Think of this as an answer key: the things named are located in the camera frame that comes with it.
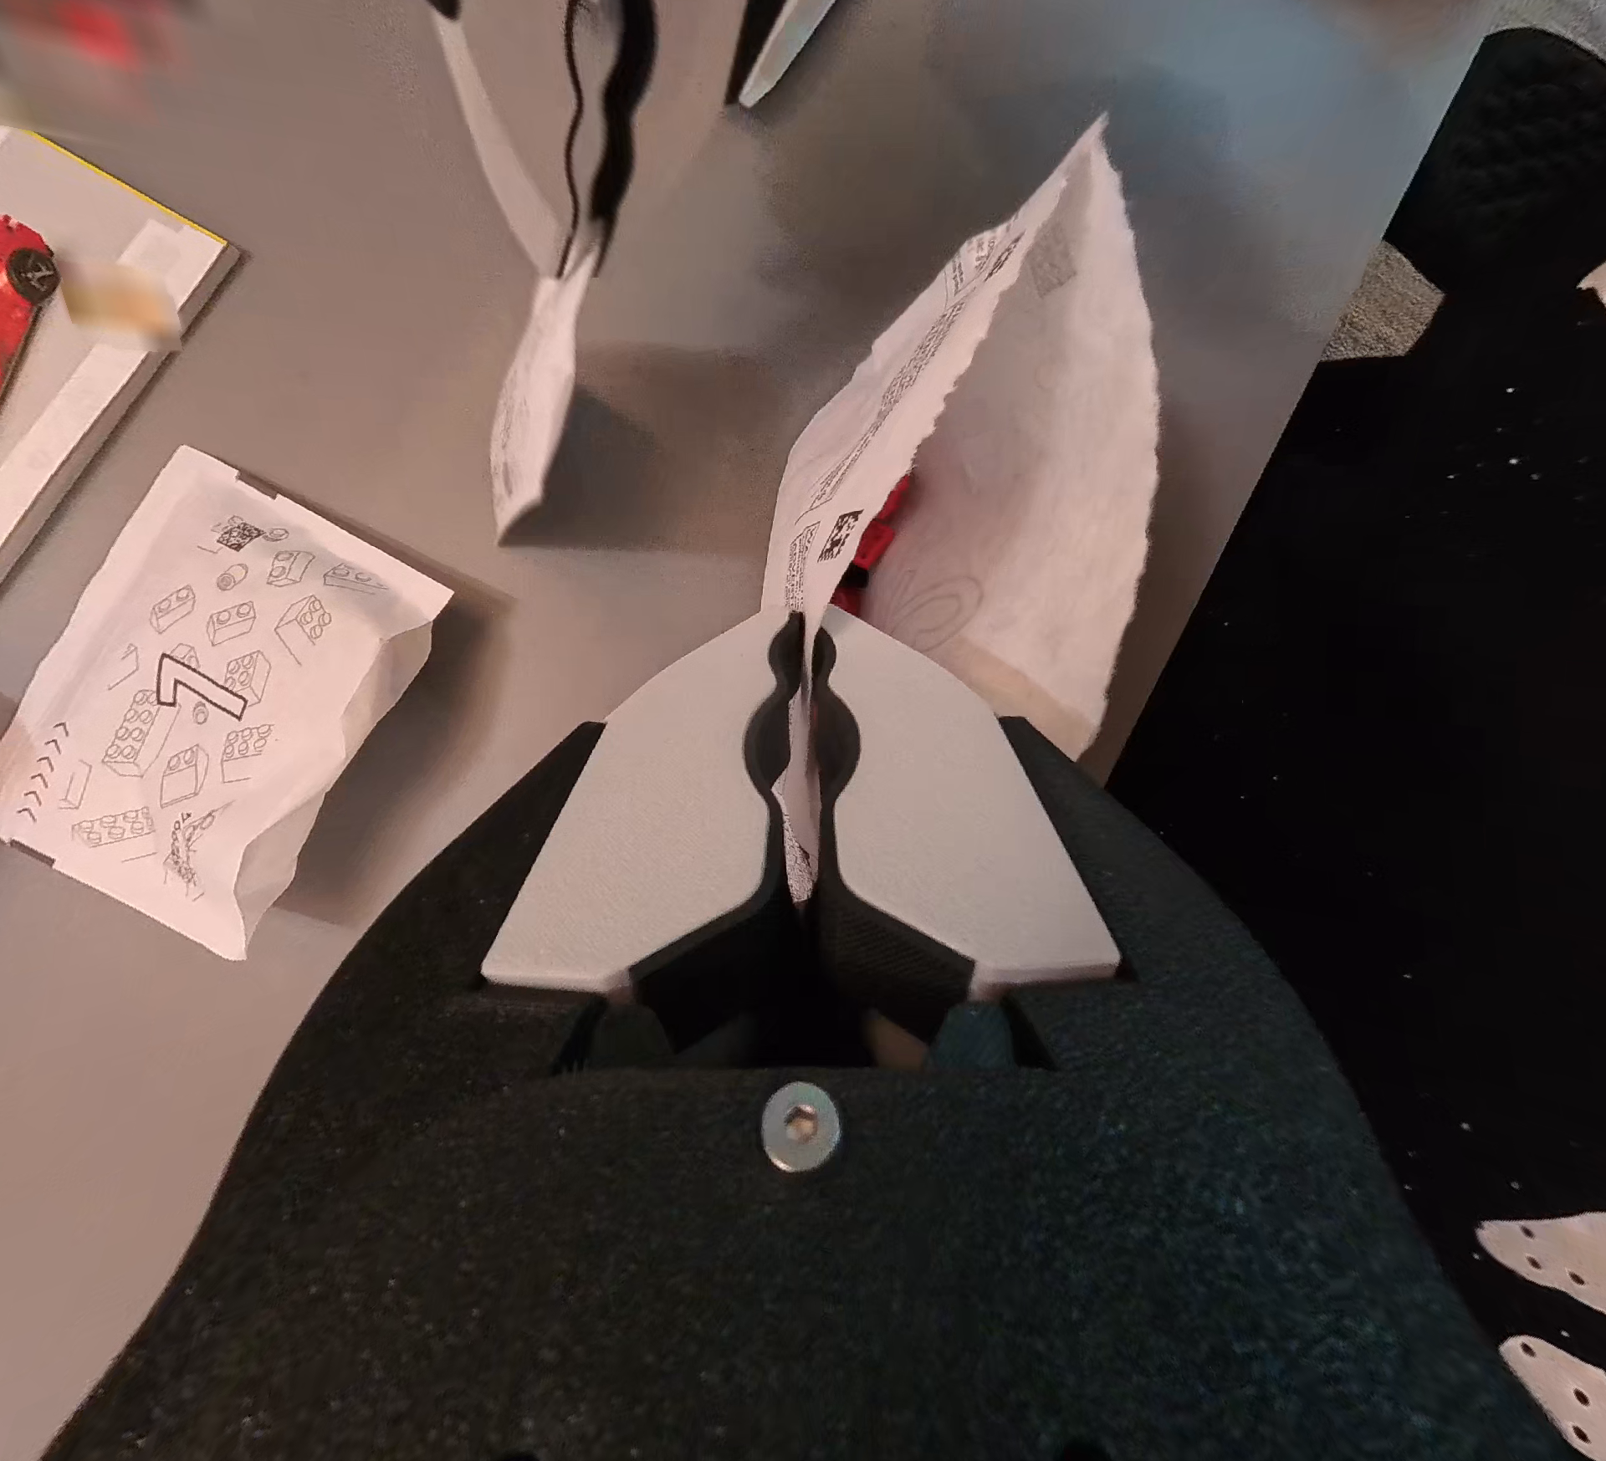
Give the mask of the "red toy bricks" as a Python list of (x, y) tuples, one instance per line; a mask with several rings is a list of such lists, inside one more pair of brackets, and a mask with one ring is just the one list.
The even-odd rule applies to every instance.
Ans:
[(913, 488), (913, 469), (906, 471), (889, 489), (881, 510), (866, 526), (854, 550), (852, 563), (844, 570), (830, 597), (834, 607), (859, 614), (869, 580), (886, 558), (896, 538), (898, 516)]

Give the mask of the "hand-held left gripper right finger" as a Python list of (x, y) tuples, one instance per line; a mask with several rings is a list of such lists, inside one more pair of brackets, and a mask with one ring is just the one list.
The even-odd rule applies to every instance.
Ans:
[(1120, 951), (994, 708), (866, 622), (814, 639), (827, 969), (854, 999), (1108, 979)]

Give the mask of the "torn white paper bag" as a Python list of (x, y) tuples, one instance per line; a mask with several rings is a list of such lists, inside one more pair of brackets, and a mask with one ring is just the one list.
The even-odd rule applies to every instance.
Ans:
[(909, 479), (861, 617), (1080, 757), (1135, 614), (1159, 422), (1135, 230), (1100, 119), (814, 412), (778, 486), (761, 606), (814, 629)]

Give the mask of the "sealed printed white paper bag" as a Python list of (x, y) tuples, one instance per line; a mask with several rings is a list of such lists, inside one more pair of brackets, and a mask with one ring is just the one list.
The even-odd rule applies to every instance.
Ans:
[(4, 843), (241, 961), (453, 592), (181, 447), (4, 737)]

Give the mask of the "torn white paper strip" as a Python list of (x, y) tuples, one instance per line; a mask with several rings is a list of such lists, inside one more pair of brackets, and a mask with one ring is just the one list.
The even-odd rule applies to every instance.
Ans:
[(544, 498), (574, 390), (578, 314), (598, 264), (591, 244), (569, 269), (541, 277), (502, 383), (490, 446), (497, 542)]

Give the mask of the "person's black patterned clothing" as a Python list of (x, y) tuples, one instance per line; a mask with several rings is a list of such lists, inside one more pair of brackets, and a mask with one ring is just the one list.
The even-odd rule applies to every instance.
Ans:
[(1112, 772), (1312, 1011), (1497, 1368), (1603, 1457), (1605, 72), (1478, 47)]

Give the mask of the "toy set instruction booklet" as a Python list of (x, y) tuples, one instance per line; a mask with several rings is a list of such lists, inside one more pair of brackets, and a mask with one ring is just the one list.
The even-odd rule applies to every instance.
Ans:
[(44, 134), (2, 128), (2, 575), (239, 249)]

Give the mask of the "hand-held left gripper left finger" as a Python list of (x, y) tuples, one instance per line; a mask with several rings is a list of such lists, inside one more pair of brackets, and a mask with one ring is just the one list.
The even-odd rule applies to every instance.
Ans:
[(608, 715), (484, 961), (487, 983), (743, 1003), (797, 912), (777, 782), (802, 619), (750, 617)]

